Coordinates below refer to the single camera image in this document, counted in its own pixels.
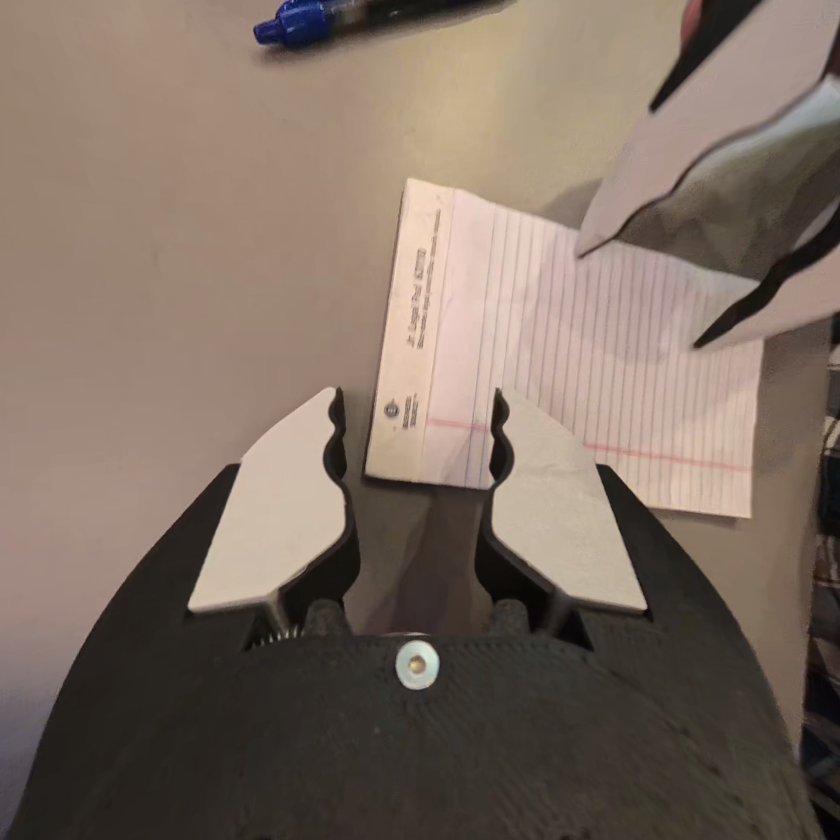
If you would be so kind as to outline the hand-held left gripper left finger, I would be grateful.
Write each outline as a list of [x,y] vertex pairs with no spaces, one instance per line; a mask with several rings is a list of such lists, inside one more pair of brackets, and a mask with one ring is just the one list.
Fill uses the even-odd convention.
[[327,387],[241,458],[187,607],[193,614],[305,614],[342,603],[361,570],[343,392]]

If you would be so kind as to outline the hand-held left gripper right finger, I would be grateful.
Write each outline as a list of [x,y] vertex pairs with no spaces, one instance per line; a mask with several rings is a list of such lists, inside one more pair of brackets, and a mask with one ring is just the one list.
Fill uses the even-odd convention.
[[498,389],[490,425],[492,485],[475,570],[494,604],[528,617],[582,607],[642,615],[648,603],[595,461],[561,423]]

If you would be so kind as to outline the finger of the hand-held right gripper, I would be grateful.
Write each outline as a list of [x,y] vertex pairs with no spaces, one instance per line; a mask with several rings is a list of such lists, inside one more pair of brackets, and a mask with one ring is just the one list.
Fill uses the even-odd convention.
[[629,135],[584,216],[576,255],[615,239],[710,152],[771,124],[822,81],[839,2],[758,2]]
[[839,309],[839,227],[825,226],[778,260],[756,288],[736,300],[694,348],[764,340],[819,322]]

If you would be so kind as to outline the white lined notepad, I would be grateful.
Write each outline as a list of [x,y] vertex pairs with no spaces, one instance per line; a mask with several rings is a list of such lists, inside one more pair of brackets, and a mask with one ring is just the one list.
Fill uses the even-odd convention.
[[646,506],[753,512],[763,342],[695,350],[751,280],[410,178],[364,475],[484,490],[497,390],[537,405]]

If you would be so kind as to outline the blue pen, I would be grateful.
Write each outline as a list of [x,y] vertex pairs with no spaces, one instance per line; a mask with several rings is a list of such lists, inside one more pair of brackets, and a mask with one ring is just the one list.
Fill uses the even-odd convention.
[[288,1],[254,26],[258,45],[296,49],[346,35],[494,10],[505,1]]

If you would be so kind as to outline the grey desk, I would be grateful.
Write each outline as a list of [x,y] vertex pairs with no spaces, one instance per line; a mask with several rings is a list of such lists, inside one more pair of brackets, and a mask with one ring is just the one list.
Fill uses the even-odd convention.
[[502,2],[293,54],[278,2],[2,2],[2,805],[126,575],[344,389],[357,626],[424,496],[361,487],[403,185],[578,225],[687,2]]

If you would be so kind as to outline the person's plaid shirt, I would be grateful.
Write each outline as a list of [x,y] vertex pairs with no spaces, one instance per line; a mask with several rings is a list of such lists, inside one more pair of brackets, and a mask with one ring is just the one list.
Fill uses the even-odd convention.
[[816,499],[801,769],[825,838],[839,838],[839,418],[827,416]]

